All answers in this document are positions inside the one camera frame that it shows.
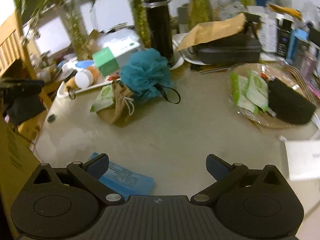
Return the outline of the green wipe packet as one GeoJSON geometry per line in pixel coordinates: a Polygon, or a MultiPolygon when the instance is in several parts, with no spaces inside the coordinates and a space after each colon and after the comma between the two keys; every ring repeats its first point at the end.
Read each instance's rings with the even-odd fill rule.
{"type": "Polygon", "coordinates": [[[268,84],[252,69],[248,70],[248,83],[245,88],[245,96],[263,112],[268,110],[268,84]]]}

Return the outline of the orange toy with carabiner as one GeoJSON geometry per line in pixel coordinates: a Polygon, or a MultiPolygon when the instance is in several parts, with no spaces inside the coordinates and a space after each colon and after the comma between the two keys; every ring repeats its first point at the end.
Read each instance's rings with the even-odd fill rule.
{"type": "Polygon", "coordinates": [[[67,92],[70,99],[76,98],[75,91],[78,89],[75,83],[75,77],[71,77],[65,84],[65,91],[67,92]]]}

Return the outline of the black zip case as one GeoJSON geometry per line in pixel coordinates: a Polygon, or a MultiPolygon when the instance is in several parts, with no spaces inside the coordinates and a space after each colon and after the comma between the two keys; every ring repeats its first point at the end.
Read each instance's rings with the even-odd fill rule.
{"type": "Polygon", "coordinates": [[[197,58],[205,64],[230,65],[255,63],[260,59],[262,46],[256,38],[235,34],[193,46],[197,58]]]}

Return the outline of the blue mesh bath loofah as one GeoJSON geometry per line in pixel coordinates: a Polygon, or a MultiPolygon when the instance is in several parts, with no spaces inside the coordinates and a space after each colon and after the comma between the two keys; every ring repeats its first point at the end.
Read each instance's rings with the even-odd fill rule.
{"type": "Polygon", "coordinates": [[[120,70],[120,79],[140,102],[159,96],[169,103],[181,101],[179,92],[172,87],[167,59],[154,48],[131,54],[120,70]]]}

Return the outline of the green wet wipes pack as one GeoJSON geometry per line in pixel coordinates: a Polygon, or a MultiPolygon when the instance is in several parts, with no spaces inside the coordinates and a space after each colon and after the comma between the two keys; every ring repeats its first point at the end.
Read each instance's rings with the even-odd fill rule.
{"type": "Polygon", "coordinates": [[[93,105],[91,106],[90,112],[98,112],[103,109],[113,108],[115,106],[115,97],[112,85],[104,86],[97,98],[95,99],[93,105]]]}

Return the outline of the tan drawstring pouch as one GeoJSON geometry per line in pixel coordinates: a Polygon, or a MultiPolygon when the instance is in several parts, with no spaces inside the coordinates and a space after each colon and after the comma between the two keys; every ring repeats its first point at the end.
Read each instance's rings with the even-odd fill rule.
{"type": "Polygon", "coordinates": [[[133,92],[120,81],[111,83],[113,105],[97,111],[97,116],[108,124],[116,124],[121,119],[132,116],[135,111],[133,92]]]}

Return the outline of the blue booklet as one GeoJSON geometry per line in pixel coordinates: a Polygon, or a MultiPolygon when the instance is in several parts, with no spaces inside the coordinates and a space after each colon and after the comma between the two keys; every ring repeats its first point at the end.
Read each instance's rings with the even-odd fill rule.
{"type": "MultiPolygon", "coordinates": [[[[98,153],[94,152],[90,160],[98,155],[98,153]]],[[[148,196],[154,187],[153,178],[132,172],[111,161],[109,161],[108,170],[99,181],[121,194],[125,199],[130,195],[148,196]]]]}

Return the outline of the black thermos bottle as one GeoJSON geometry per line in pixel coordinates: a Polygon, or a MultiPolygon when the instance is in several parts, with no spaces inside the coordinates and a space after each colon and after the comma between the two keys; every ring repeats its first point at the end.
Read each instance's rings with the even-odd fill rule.
{"type": "Polygon", "coordinates": [[[168,4],[172,0],[143,0],[151,37],[151,47],[173,64],[171,23],[168,4]]]}

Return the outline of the brown paper envelope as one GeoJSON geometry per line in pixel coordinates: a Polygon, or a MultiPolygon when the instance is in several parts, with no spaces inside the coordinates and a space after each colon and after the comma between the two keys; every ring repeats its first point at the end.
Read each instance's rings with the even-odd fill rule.
{"type": "Polygon", "coordinates": [[[245,22],[242,12],[224,21],[199,23],[181,40],[177,51],[237,34],[243,30],[245,22]]]}

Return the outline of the cardboard box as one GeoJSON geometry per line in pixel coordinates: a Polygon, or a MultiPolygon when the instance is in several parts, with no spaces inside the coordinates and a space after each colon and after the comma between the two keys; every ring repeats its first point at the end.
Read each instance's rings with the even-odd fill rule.
{"type": "Polygon", "coordinates": [[[40,164],[30,150],[31,143],[15,133],[1,119],[1,202],[13,239],[20,234],[11,218],[11,207],[17,195],[40,164]]]}

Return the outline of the black sponge block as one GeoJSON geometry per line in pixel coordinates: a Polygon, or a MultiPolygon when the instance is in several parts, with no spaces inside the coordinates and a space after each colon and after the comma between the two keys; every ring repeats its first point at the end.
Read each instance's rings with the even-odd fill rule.
{"type": "Polygon", "coordinates": [[[292,125],[306,125],[316,106],[278,78],[268,81],[268,107],[281,121],[292,125]]]}

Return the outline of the white round jar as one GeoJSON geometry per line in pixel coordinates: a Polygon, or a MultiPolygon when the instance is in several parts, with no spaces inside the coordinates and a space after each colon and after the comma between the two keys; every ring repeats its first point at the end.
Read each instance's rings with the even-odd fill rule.
{"type": "Polygon", "coordinates": [[[87,69],[77,72],[75,75],[75,83],[77,87],[79,87],[80,89],[84,89],[91,86],[93,82],[94,77],[92,73],[87,69]]]}

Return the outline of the white card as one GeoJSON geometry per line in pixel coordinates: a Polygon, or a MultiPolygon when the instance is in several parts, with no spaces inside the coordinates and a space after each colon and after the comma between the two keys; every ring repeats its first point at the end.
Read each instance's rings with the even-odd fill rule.
{"type": "Polygon", "coordinates": [[[319,140],[287,141],[285,149],[291,181],[319,179],[319,140]]]}

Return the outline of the white tray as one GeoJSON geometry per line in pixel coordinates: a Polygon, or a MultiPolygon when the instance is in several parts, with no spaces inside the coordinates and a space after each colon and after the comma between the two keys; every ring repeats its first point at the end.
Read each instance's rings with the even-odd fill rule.
{"type": "Polygon", "coordinates": [[[100,74],[93,60],[77,61],[76,58],[69,60],[62,66],[63,74],[70,77],[63,81],[57,90],[58,98],[74,99],[76,94],[104,87],[119,80],[118,71],[104,77],[100,74]]]}

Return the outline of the white blue lotion bottle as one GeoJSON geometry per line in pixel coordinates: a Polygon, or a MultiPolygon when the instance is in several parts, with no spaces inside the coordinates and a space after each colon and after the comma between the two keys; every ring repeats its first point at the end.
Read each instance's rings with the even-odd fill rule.
{"type": "Polygon", "coordinates": [[[91,66],[95,67],[95,63],[93,60],[84,60],[84,61],[70,60],[67,63],[63,64],[61,69],[63,72],[66,72],[69,69],[75,69],[79,72],[91,66]]]}

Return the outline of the wooden chair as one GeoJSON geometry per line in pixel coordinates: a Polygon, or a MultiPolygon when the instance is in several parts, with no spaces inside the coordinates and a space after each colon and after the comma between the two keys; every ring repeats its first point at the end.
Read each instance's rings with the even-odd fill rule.
{"type": "Polygon", "coordinates": [[[27,77],[36,80],[36,73],[31,65],[27,46],[22,43],[23,29],[21,14],[18,9],[1,25],[1,77],[16,60],[22,61],[27,77]]]}

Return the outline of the bamboo vase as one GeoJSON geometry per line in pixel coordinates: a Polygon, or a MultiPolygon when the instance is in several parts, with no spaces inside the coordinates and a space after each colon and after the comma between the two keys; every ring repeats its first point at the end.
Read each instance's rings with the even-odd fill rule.
{"type": "MultiPolygon", "coordinates": [[[[90,0],[90,2],[91,5],[94,5],[96,0],[90,0]]],[[[44,12],[53,6],[62,21],[78,59],[91,58],[87,49],[88,35],[80,12],[80,0],[16,0],[16,5],[21,11],[21,19],[25,19],[29,25],[27,35],[22,38],[23,43],[28,38],[40,36],[38,32],[40,19],[44,12]]]]}
{"type": "Polygon", "coordinates": [[[188,28],[193,29],[200,23],[211,22],[213,10],[209,0],[189,0],[188,4],[188,28]]]}
{"type": "Polygon", "coordinates": [[[128,0],[134,21],[135,32],[138,34],[145,48],[151,47],[151,37],[149,32],[146,10],[143,0],[128,0]]]}

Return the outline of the green white tissue box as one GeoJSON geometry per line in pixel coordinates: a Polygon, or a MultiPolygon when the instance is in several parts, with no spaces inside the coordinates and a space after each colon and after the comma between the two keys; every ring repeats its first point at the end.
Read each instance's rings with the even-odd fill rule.
{"type": "Polygon", "coordinates": [[[120,70],[133,53],[141,51],[143,45],[132,38],[114,38],[103,44],[103,48],[92,55],[94,64],[103,77],[120,70]]]}

